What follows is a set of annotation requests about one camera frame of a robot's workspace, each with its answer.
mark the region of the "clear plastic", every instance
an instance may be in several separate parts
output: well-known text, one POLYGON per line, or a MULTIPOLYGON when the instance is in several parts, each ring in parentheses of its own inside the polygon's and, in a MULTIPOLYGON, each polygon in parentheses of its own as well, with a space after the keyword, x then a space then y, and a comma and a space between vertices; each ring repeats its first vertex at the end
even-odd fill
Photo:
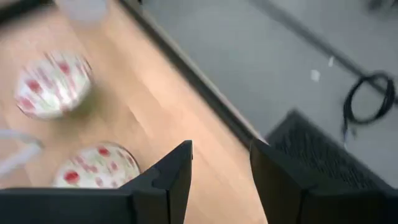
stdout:
POLYGON ((73 21, 98 22, 107 13, 107 0, 56 0, 61 11, 73 21))

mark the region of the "black cable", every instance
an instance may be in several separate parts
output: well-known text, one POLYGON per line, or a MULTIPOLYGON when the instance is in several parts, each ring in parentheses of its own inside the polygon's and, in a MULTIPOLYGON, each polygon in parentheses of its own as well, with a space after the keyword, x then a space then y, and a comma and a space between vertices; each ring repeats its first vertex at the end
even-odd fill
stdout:
POLYGON ((343 106, 343 140, 344 144, 346 143, 346 138, 347 138, 347 131, 348 131, 348 125, 350 123, 352 124, 360 124, 360 125, 366 125, 370 124, 374 121, 379 120, 382 118, 384 115, 387 114, 389 110, 391 110, 392 105, 394 104, 394 100, 396 97, 396 88, 394 86, 394 82, 392 81, 391 78, 388 77, 387 74, 384 72, 376 72, 373 75, 362 77, 358 80, 358 82, 350 89, 345 101, 344 101, 344 106, 343 106), (352 109, 352 102, 353 102, 353 97, 354 94, 357 92, 357 90, 360 88, 360 86, 364 82, 374 82, 377 79, 382 79, 387 82, 387 89, 384 94, 384 99, 382 102, 381 107, 377 111, 377 113, 369 118, 364 118, 364 119, 359 119, 356 118, 353 109, 352 109))

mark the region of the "plastic container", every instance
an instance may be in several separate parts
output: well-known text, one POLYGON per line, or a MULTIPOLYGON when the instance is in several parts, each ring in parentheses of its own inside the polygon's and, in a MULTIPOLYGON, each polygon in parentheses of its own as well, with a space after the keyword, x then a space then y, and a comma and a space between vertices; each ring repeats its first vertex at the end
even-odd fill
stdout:
MULTIPOLYGON (((24 165, 29 159, 37 155, 42 151, 42 144, 36 138, 29 136, 28 134, 23 134, 17 131, 0 129, 0 139, 4 140, 15 140, 24 143, 24 148, 18 150, 17 153, 13 153, 7 159, 0 160, 0 177, 11 172, 18 166, 24 165)), ((2 144, 2 147, 10 146, 10 144, 2 144)))
POLYGON ((60 10, 73 21, 98 22, 107 13, 107 0, 56 0, 60 10))

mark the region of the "wooden surface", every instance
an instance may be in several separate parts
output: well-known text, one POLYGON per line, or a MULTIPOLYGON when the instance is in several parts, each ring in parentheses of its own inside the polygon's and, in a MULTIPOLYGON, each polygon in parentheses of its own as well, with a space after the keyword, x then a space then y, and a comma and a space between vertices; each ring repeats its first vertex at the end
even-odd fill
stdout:
POLYGON ((192 139, 185 223, 266 223, 248 151, 117 3, 95 26, 73 24, 53 8, 0 28, 0 68, 0 125, 45 144, 39 157, 0 180, 3 187, 50 186, 66 158, 98 141, 125 146, 146 170, 192 139), (67 118, 30 119, 14 104, 18 71, 52 50, 83 54, 96 88, 67 118))

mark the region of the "bowl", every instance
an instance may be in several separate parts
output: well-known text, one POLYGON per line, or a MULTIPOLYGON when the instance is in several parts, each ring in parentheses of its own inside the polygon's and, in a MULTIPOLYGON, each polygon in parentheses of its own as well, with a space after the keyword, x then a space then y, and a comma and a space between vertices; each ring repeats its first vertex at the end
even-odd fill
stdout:
POLYGON ((59 118, 77 108, 91 90, 91 68, 79 55, 45 54, 22 69, 15 99, 30 117, 59 118))

